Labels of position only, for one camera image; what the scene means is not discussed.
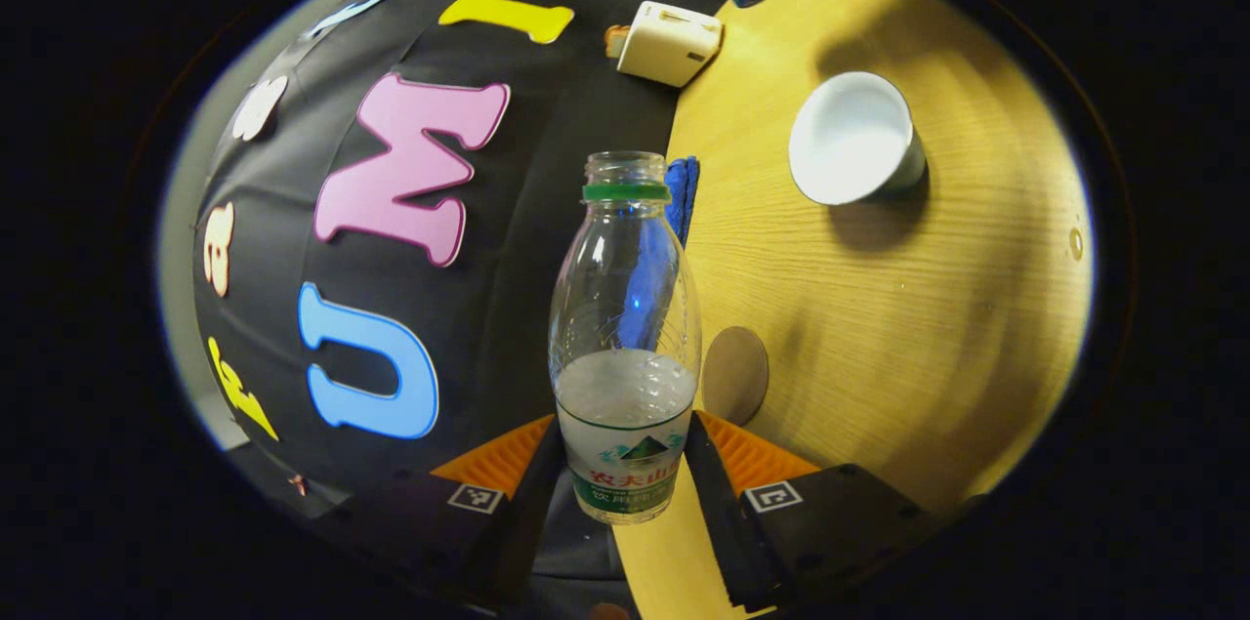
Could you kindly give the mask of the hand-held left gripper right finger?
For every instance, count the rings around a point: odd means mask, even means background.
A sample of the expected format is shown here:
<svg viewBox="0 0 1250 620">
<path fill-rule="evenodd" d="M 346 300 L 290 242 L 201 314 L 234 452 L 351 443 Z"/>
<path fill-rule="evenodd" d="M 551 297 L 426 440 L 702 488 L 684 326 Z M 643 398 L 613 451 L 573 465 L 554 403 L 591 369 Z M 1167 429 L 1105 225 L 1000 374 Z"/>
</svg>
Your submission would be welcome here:
<svg viewBox="0 0 1250 620">
<path fill-rule="evenodd" d="M 728 598 L 748 611 L 846 592 L 940 526 L 856 464 L 818 466 L 702 410 L 685 460 Z"/>
</svg>

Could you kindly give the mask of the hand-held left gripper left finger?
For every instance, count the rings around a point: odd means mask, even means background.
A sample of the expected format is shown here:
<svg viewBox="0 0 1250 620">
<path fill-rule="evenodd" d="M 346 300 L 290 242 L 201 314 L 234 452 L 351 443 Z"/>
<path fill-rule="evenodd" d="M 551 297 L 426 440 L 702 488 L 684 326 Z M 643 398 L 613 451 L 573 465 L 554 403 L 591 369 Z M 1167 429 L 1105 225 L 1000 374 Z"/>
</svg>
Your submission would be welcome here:
<svg viewBox="0 0 1250 620">
<path fill-rule="evenodd" d="M 398 470 L 316 518 L 315 534 L 416 592 L 512 605 L 562 465 L 562 434 L 546 415 L 429 472 Z"/>
</svg>

